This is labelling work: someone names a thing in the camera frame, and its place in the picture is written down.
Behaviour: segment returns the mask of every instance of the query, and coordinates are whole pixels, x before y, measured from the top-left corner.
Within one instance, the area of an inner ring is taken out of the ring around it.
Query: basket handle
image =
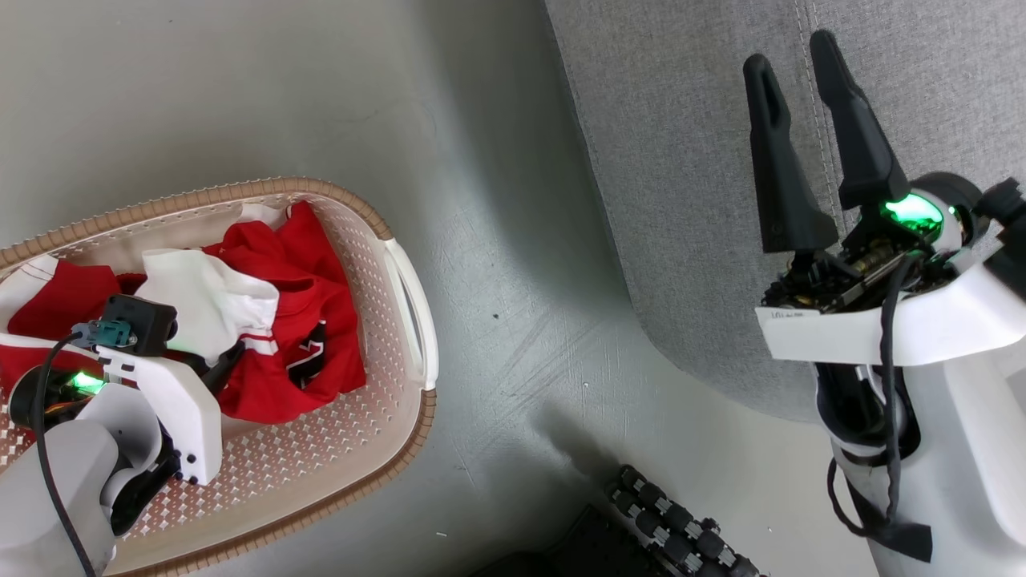
[[[409,342],[419,349],[415,354],[420,353],[418,359],[420,362],[416,364],[421,372],[421,378],[424,379],[424,390],[433,390],[435,381],[438,380],[438,337],[435,335],[435,323],[431,318],[428,297],[424,294],[421,279],[417,276],[413,264],[409,262],[409,257],[406,256],[402,246],[394,238],[386,240],[384,243],[386,255],[391,257],[391,263],[394,265],[393,270],[398,276],[395,278],[396,275],[393,275],[392,279],[393,283],[396,284],[396,297],[399,297],[400,294],[405,295],[405,299],[399,299],[399,304],[401,306],[401,301],[404,300],[408,308],[408,311],[404,311],[403,317],[404,319],[408,318],[411,322],[403,324]]]

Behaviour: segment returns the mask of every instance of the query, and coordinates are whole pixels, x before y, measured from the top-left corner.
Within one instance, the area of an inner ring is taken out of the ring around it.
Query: gray carpet
[[[655,345],[728,397],[814,418],[807,367],[768,358],[741,66],[770,57],[821,208],[843,231],[829,111],[807,53],[833,30],[909,178],[1026,177],[1026,4],[1016,0],[548,0],[631,300]]]

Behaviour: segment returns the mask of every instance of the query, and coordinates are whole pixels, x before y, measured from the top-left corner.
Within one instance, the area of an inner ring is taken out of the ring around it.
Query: plastic basket
[[[365,387],[283,425],[225,420],[221,473],[172,482],[117,544],[108,575],[184,575],[288,535],[379,489],[424,446],[438,345],[424,290],[384,220],[349,191],[283,178],[226,185],[109,213],[0,251],[0,278],[34,257],[141,270],[139,255],[220,241],[243,203],[308,201],[346,269],[360,317]],[[0,411],[0,471],[29,445]]]

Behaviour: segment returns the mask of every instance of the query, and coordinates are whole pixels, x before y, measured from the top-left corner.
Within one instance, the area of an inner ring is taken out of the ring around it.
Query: white label
[[[777,307],[755,307],[755,316],[759,319],[759,326],[765,324],[771,318],[791,318],[795,316],[820,316],[820,311],[816,309],[783,309]]]

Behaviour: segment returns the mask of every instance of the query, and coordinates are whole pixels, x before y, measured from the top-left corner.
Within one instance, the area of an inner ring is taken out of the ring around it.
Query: black cable
[[[898,297],[901,288],[905,284],[905,277],[912,269],[912,266],[922,260],[922,253],[909,253],[898,265],[898,269],[891,275],[887,283],[887,294],[883,298],[883,305],[880,308],[880,364],[882,366],[883,396],[886,402],[883,406],[883,418],[887,437],[887,510],[884,514],[889,524],[894,523],[898,511],[899,486],[901,485],[901,448],[899,440],[901,433],[898,430],[898,386],[897,371],[895,370],[895,311],[898,309]]]
[[[61,494],[57,493],[56,483],[53,482],[53,471],[50,470],[49,456],[46,454],[46,427],[43,425],[43,415],[45,412],[45,400],[43,397],[46,396],[46,383],[50,380],[50,366],[53,364],[53,359],[56,358],[65,345],[68,345],[81,336],[81,333],[75,333],[61,339],[50,349],[49,354],[46,355],[46,360],[43,361],[39,371],[39,382],[36,384],[36,398],[33,399],[32,403],[32,430],[36,433],[39,466],[43,471],[43,483],[46,484],[46,491],[50,494],[53,510],[56,511],[57,518],[61,520],[61,525],[64,527],[65,533],[68,534],[68,540],[71,541],[72,547],[75,548],[75,553],[78,555],[79,563],[82,564],[82,570],[85,572],[86,577],[96,577],[96,572],[92,569],[89,555],[85,552],[85,547],[82,546],[81,539],[78,538],[78,533],[75,531],[75,526],[71,523],[71,517],[68,516],[68,510],[65,509],[64,503],[61,502]]]
[[[896,411],[898,408],[898,386],[895,384],[895,381],[898,379],[895,370],[894,351],[895,311],[898,309],[898,297],[901,295],[901,288],[905,284],[909,270],[912,269],[913,265],[921,261],[922,258],[922,253],[915,252],[909,253],[902,260],[901,264],[898,265],[898,268],[891,275],[887,283],[887,293],[880,307],[880,328],[882,329],[882,335],[880,336],[880,364],[882,366],[883,396],[886,400],[883,406],[883,418],[885,421],[889,482],[887,508],[883,517],[885,525],[891,525],[895,522],[898,510],[899,487],[901,485],[901,433],[898,430],[898,412]],[[833,505],[834,514],[837,515],[837,518],[840,520],[849,531],[858,537],[873,537],[876,535],[875,531],[878,531],[879,528],[874,530],[872,528],[859,527],[844,513],[834,489],[836,478],[837,460],[831,459],[830,467],[827,469],[827,495],[830,497],[830,504]]]
[[[840,520],[844,527],[852,532],[856,537],[869,537],[871,532],[864,528],[859,527],[847,514],[844,513],[844,509],[840,508],[840,501],[837,500],[837,491],[834,489],[834,483],[837,479],[837,459],[830,459],[830,466],[827,468],[827,495],[830,496],[830,504],[833,505],[834,514]]]

